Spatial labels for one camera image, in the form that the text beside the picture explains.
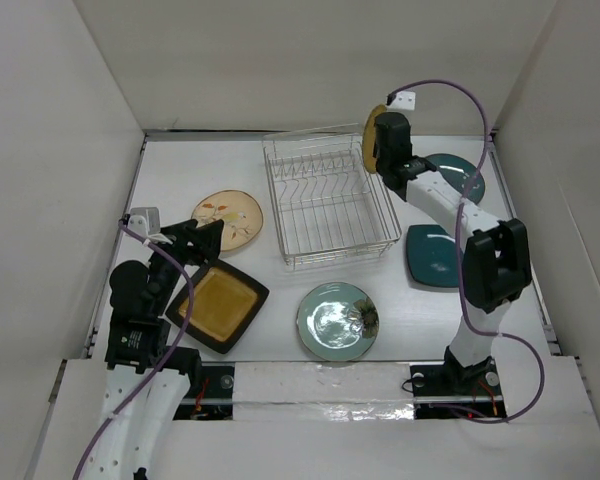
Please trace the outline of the round woven bamboo plate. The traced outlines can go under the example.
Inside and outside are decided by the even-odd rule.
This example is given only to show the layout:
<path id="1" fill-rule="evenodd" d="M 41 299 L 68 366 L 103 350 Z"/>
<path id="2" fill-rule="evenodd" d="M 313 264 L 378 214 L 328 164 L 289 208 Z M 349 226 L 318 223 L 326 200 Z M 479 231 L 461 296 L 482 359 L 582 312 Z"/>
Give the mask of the round woven bamboo plate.
<path id="1" fill-rule="evenodd" d="M 375 106 L 369 113 L 362 135 L 362 159 L 363 165 L 367 172 L 370 174 L 376 173 L 377 159 L 374 154 L 376 131 L 375 131 L 375 120 L 376 118 L 387 111 L 387 107 L 384 104 Z"/>

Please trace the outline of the beige bird painted plate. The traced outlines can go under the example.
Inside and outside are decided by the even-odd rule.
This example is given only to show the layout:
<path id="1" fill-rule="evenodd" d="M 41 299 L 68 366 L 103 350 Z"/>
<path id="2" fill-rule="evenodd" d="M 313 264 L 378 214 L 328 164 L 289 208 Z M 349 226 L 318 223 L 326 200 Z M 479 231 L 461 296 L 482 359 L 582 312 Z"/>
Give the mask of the beige bird painted plate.
<path id="1" fill-rule="evenodd" d="M 250 243 L 264 225 L 260 204 L 240 190 L 222 190 L 207 196 L 195 206 L 191 218 L 199 225 L 218 220 L 223 222 L 223 253 L 238 250 Z"/>

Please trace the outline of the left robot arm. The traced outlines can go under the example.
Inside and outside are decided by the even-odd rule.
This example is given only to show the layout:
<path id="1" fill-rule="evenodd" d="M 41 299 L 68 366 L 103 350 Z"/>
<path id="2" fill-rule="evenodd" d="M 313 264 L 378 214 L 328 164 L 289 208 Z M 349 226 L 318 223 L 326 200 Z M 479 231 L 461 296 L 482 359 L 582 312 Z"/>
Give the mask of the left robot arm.
<path id="1" fill-rule="evenodd" d="M 224 224 L 187 220 L 160 227 L 151 213 L 134 210 L 118 222 L 152 255 L 146 263 L 122 262 L 110 274 L 100 425 L 75 467 L 76 479 L 149 478 L 180 402 L 202 387 L 199 352 L 168 338 L 164 313 L 179 281 L 194 293 L 186 266 L 218 258 Z"/>

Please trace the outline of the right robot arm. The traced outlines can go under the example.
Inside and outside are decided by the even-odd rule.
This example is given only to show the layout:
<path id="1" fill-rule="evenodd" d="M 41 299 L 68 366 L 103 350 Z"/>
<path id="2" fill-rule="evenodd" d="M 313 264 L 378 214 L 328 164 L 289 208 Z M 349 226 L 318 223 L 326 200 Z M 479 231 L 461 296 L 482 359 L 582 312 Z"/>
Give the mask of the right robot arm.
<path id="1" fill-rule="evenodd" d="M 451 393 L 464 393 L 484 375 L 500 326 L 531 283 L 525 225 L 502 220 L 462 196 L 428 159 L 413 153 L 411 125 L 398 111 L 370 116 L 363 138 L 368 171 L 402 201 L 452 235 L 457 256 L 462 316 L 435 378 Z"/>

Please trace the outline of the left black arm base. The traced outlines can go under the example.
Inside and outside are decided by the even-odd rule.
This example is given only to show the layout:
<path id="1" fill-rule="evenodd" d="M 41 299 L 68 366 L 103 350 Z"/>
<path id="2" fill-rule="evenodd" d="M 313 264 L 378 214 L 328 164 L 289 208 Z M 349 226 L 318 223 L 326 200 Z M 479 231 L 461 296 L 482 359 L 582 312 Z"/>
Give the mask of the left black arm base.
<path id="1" fill-rule="evenodd" d="M 175 420 L 228 421 L 233 419 L 234 363 L 204 363 L 201 382 L 190 388 L 178 406 Z"/>

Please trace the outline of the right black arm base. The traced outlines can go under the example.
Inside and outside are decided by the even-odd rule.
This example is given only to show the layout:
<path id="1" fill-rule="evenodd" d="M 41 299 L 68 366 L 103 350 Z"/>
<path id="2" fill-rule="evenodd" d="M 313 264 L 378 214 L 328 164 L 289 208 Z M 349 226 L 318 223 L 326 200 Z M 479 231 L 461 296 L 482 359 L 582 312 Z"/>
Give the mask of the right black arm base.
<path id="1" fill-rule="evenodd" d="M 442 363 L 409 365 L 410 377 L 403 381 L 401 388 L 412 395 L 416 420 L 507 417 L 494 362 L 484 373 L 460 386 L 452 386 L 444 380 L 442 370 Z"/>

